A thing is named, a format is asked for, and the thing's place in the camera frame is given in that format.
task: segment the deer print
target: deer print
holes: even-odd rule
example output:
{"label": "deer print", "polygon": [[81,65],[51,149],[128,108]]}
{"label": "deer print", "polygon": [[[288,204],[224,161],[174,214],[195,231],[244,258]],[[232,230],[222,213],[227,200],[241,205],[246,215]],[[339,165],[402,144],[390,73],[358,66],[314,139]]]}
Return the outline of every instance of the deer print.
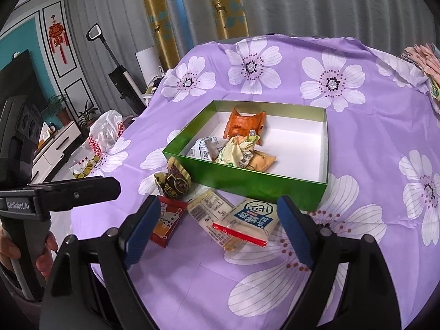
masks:
{"label": "deer print", "polygon": [[161,23],[160,22],[155,22],[155,32],[157,32],[158,33],[158,35],[160,35],[161,34],[161,31],[160,31],[160,29],[161,29]]}
{"label": "deer print", "polygon": [[213,5],[219,15],[220,15],[220,11],[224,11],[224,13],[227,15],[226,7],[221,5],[220,0],[214,0]]}

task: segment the open cardboard box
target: open cardboard box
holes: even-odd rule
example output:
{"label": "open cardboard box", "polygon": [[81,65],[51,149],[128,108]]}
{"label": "open cardboard box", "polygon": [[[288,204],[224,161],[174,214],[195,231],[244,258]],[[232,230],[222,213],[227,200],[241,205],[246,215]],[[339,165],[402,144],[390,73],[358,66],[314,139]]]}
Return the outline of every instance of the open cardboard box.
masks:
{"label": "open cardboard box", "polygon": [[[197,139],[223,137],[233,108],[242,115],[267,113],[256,150],[277,160],[266,172],[216,164],[186,156]],[[276,203],[289,195],[299,209],[315,211],[327,186],[327,117],[323,108],[259,101],[212,101],[163,151],[174,156],[195,183]]]}

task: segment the purple tablecloth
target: purple tablecloth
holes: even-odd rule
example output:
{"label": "purple tablecloth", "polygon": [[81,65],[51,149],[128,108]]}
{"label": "purple tablecloth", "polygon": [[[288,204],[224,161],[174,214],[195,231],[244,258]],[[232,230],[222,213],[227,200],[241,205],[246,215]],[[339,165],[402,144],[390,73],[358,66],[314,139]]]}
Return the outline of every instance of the purple tablecloth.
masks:
{"label": "purple tablecloth", "polygon": [[[440,124],[415,66],[353,38],[271,35],[193,48],[93,172],[117,178],[119,198],[74,209],[74,233],[96,237],[134,213],[155,189],[163,148],[216,99],[327,108],[331,174],[311,215],[338,234],[380,242],[406,326],[440,280]],[[255,330],[282,325],[310,271],[281,227],[266,248],[224,254],[186,215],[168,247],[150,242],[129,274],[163,330]],[[342,264],[322,322],[345,274]]]}

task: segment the blue gripper pad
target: blue gripper pad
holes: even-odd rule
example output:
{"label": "blue gripper pad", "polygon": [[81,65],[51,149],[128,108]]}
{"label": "blue gripper pad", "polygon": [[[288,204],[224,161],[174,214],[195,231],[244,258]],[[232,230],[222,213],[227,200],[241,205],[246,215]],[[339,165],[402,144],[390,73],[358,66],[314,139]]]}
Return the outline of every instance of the blue gripper pad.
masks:
{"label": "blue gripper pad", "polygon": [[304,215],[288,196],[278,199],[277,213],[299,261],[313,270],[315,261],[312,258],[312,244],[297,219]]}
{"label": "blue gripper pad", "polygon": [[144,253],[144,249],[148,240],[153,233],[161,215],[161,203],[156,196],[149,196],[144,203],[139,207],[139,210],[130,220],[133,231],[128,239],[125,241],[125,259],[124,264],[127,269],[133,264],[137,264]]}

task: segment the screw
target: screw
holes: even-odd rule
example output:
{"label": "screw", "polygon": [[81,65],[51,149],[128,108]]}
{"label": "screw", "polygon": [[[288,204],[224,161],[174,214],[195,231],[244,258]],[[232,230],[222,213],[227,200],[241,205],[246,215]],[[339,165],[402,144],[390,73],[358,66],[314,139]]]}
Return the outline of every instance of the screw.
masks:
{"label": "screw", "polygon": [[75,235],[68,235],[66,238],[65,238],[65,243],[66,244],[70,244],[70,243],[73,243],[73,242],[75,242],[76,241],[76,236]]}
{"label": "screw", "polygon": [[368,243],[374,243],[374,241],[375,241],[375,238],[372,235],[364,235],[364,239]]}
{"label": "screw", "polygon": [[330,237],[331,236],[331,229],[324,227],[320,229],[320,234],[324,237]]}
{"label": "screw", "polygon": [[106,235],[109,237],[113,237],[113,236],[116,236],[118,234],[118,232],[119,232],[119,229],[117,229],[116,227],[112,227],[107,230]]}

